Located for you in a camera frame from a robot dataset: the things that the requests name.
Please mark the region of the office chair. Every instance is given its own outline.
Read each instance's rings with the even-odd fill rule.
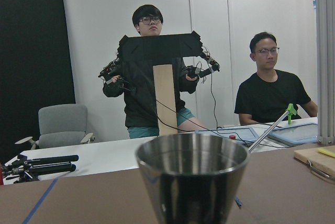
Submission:
[[[86,134],[87,108],[85,105],[64,104],[41,108],[38,111],[40,138],[27,137],[16,142],[30,142],[31,150],[90,143],[93,133]]]

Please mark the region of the stainless steel cup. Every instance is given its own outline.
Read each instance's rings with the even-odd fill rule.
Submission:
[[[136,150],[160,223],[226,223],[249,161],[248,149],[198,134],[157,137]]]

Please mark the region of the standing man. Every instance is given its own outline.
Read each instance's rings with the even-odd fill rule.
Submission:
[[[135,10],[132,22],[141,36],[159,36],[162,30],[163,16],[153,5],[143,5]],[[103,92],[107,97],[117,97],[124,93],[126,103],[126,127],[130,138],[158,136],[158,116],[155,100],[153,69],[150,60],[121,62],[114,61],[116,74],[110,82],[104,82]],[[204,125],[185,108],[180,92],[195,92],[199,77],[187,75],[182,58],[172,60],[176,117],[178,131],[204,129]]]
[[[255,35],[250,51],[257,72],[244,81],[237,92],[234,112],[239,115],[241,125],[275,122],[288,104],[293,104],[296,110],[299,104],[310,117],[317,116],[318,106],[307,95],[300,79],[293,73],[274,69],[279,47],[272,34]],[[301,118],[298,114],[292,115],[292,119],[298,118]]]

